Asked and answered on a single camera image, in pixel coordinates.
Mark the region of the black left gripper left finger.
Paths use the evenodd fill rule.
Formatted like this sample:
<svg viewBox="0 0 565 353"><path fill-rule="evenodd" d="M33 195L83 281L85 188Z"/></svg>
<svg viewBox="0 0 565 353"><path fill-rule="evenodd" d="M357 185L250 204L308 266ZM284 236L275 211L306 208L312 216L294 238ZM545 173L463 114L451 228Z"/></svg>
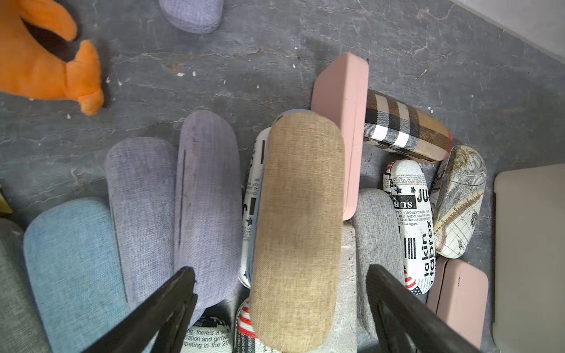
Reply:
<svg viewBox="0 0 565 353"><path fill-rule="evenodd" d="M180 352L197 295L195 273L183 267L125 320L88 347L86 352Z"/></svg>

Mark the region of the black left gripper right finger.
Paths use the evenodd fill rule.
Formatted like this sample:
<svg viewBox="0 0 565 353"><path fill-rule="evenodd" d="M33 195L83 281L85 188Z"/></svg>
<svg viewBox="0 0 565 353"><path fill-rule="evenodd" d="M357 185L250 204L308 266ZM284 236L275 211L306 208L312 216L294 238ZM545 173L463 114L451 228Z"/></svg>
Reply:
<svg viewBox="0 0 565 353"><path fill-rule="evenodd" d="M382 352L478 352L384 267L369 266L366 292Z"/></svg>

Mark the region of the light blue fabric case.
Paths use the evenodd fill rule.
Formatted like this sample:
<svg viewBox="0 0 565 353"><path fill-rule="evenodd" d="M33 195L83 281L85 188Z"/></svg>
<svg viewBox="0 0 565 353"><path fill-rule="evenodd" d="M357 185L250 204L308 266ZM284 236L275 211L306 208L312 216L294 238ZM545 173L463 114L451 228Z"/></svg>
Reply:
<svg viewBox="0 0 565 353"><path fill-rule="evenodd" d="M129 314L108 204L76 199L26 229L24 258L53 352L82 352Z"/></svg>

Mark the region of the beige plastic storage bin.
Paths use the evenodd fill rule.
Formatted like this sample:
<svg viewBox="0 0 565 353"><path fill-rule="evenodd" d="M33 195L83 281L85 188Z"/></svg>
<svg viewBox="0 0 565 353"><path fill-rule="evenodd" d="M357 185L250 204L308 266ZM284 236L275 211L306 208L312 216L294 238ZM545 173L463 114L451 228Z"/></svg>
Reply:
<svg viewBox="0 0 565 353"><path fill-rule="evenodd" d="M502 172L494 193L494 342L563 352L564 165Z"/></svg>

